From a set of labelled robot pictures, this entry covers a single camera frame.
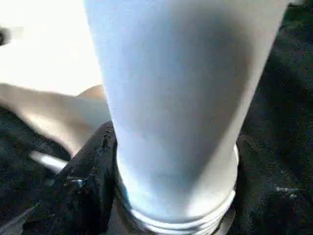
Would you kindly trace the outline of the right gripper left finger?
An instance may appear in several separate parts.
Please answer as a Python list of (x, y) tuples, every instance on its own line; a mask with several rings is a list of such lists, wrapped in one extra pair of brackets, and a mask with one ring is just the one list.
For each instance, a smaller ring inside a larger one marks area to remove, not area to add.
[(24, 235), (100, 235), (108, 229), (116, 137), (106, 122), (57, 175), (23, 224)]

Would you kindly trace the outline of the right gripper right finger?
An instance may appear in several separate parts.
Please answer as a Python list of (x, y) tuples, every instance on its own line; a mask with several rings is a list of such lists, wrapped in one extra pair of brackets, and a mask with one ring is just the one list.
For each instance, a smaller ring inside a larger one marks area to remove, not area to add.
[(231, 235), (311, 235), (313, 203), (290, 172), (252, 146), (239, 146), (240, 163)]

